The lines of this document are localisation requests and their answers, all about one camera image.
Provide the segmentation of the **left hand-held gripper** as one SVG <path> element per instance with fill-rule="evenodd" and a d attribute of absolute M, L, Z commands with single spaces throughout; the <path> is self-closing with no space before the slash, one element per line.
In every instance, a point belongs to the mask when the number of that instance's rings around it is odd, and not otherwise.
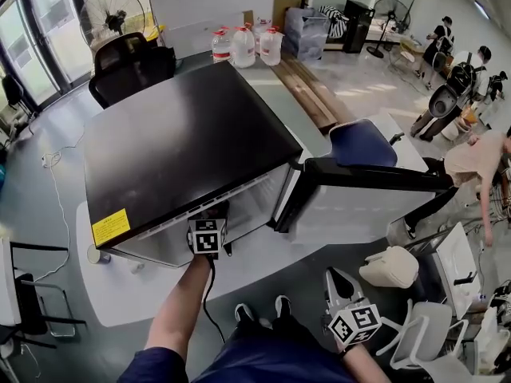
<path fill-rule="evenodd" d="M 227 238 L 229 202 L 220 202 L 188 220 L 188 247 L 194 255 L 218 259 Z"/>

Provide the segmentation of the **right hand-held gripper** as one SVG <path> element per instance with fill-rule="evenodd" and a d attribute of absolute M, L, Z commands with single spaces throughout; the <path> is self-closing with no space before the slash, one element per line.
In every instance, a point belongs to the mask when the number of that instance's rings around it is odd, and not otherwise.
<path fill-rule="evenodd" d="M 334 268 L 325 272 L 325 299 L 328 306 L 335 302 L 335 292 L 339 297 L 358 302 L 337 310 L 327 325 L 337 343 L 342 348 L 366 342 L 382 326 L 378 307 L 373 303 L 360 303 L 365 294 L 359 282 L 348 273 Z"/>

